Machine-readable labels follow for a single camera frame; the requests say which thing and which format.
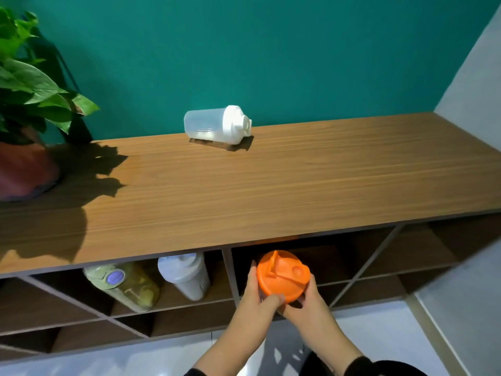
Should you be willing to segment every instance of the yellow bottle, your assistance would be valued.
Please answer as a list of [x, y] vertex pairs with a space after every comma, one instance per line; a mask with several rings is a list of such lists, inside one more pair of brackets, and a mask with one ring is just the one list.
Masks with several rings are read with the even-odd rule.
[[87, 279], [136, 313], [153, 307], [160, 290], [136, 263], [106, 264], [84, 268]]

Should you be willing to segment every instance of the green plant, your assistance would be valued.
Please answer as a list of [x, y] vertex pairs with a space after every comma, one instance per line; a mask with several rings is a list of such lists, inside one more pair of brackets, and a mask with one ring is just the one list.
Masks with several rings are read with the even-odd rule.
[[22, 130], [33, 127], [45, 132], [47, 122], [63, 132], [75, 115], [87, 116], [99, 107], [85, 96], [60, 88], [37, 65], [29, 41], [37, 36], [38, 18], [30, 12], [25, 19], [0, 7], [0, 142], [29, 144]]

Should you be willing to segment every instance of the plastic bottle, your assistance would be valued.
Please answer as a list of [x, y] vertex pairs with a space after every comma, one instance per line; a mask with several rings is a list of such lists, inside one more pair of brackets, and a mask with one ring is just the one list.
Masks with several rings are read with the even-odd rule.
[[184, 131], [190, 138], [240, 144], [251, 135], [252, 120], [240, 107], [188, 111], [184, 116]]
[[273, 251], [259, 261], [258, 283], [266, 294], [283, 294], [285, 302], [291, 303], [304, 293], [310, 282], [310, 268], [292, 253]]
[[84, 268], [87, 279], [136, 313], [148, 311], [160, 290], [136, 263], [106, 264]]
[[203, 252], [160, 257], [158, 270], [166, 281], [173, 283], [192, 301], [202, 299], [209, 289], [210, 280]]

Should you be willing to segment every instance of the white shaker bottle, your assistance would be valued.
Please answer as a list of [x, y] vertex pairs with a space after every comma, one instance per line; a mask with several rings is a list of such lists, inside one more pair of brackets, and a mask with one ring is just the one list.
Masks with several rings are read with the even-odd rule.
[[202, 299], [209, 289], [210, 280], [203, 252], [160, 257], [158, 270], [166, 281], [173, 283], [192, 301]]
[[184, 131], [190, 138], [219, 141], [238, 145], [251, 135], [252, 120], [240, 107], [188, 111], [184, 116]]

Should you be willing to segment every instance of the person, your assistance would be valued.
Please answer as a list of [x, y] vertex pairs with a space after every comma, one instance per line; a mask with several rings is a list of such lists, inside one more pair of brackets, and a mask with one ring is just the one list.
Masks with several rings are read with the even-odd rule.
[[236, 376], [265, 340], [277, 311], [294, 324], [312, 350], [300, 376], [426, 376], [405, 363], [389, 360], [373, 363], [366, 358], [341, 331], [317, 290], [314, 275], [300, 303], [302, 308], [291, 307], [279, 295], [261, 300], [253, 262], [243, 297], [228, 328], [185, 376]]

